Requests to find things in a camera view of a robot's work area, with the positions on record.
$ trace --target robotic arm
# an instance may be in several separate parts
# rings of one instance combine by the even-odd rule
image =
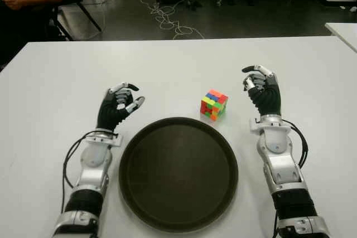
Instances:
[[[276,75],[261,65],[248,66],[244,90],[260,113],[260,122],[250,122],[250,131],[259,135],[257,149],[264,162],[264,175],[279,217],[282,238],[331,237],[325,221],[318,216],[299,165],[292,157],[290,125],[281,117],[281,99]]]
[[[97,237],[99,216],[109,183],[110,149],[116,146],[114,129],[145,101],[144,97],[134,100],[130,90],[139,89],[123,82],[107,91],[99,109],[97,128],[85,138],[88,145],[80,158],[81,174],[58,218],[53,237]]]

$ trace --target person's hand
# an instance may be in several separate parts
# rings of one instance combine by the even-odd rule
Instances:
[[[20,10],[24,4],[22,0],[2,0],[8,8],[12,9],[13,11]]]

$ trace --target colorful cube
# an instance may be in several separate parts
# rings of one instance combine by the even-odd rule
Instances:
[[[201,113],[216,121],[225,111],[228,97],[211,89],[201,100]]]

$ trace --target gray floor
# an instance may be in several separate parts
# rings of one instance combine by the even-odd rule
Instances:
[[[143,1],[153,4],[155,0]],[[203,7],[195,12],[179,4],[170,20],[197,29],[205,38],[321,36],[330,34],[326,22],[357,22],[356,13],[325,7],[318,0],[258,0],[253,7],[245,0],[221,7],[215,2],[201,0]],[[139,0],[84,0],[84,4],[103,32],[98,34],[77,6],[65,6],[60,20],[76,40],[170,40],[175,36],[174,29],[160,29],[155,15]],[[194,32],[176,39],[190,38],[201,37]]]

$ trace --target chair leg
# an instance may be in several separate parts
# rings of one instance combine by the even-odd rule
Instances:
[[[97,24],[97,22],[92,18],[92,16],[89,14],[89,12],[86,10],[86,8],[82,5],[82,3],[77,2],[77,5],[80,7],[80,9],[84,12],[84,14],[86,14],[86,16],[88,17],[88,19],[90,19],[90,21],[92,22],[92,24],[94,24],[94,26],[98,29],[99,32],[102,31],[102,29],[99,27],[99,25]]]
[[[56,21],[56,25],[61,30],[61,32],[65,34],[65,36],[68,38],[69,41],[73,41],[71,35],[67,32],[67,30],[63,27],[63,25],[59,21]]]
[[[54,20],[55,26],[57,26],[61,30],[61,32],[68,38],[68,40],[73,41],[73,38],[71,37],[71,35],[67,32],[67,30],[63,27],[63,25],[58,20],[58,6],[55,6],[55,8],[54,8],[53,20]]]

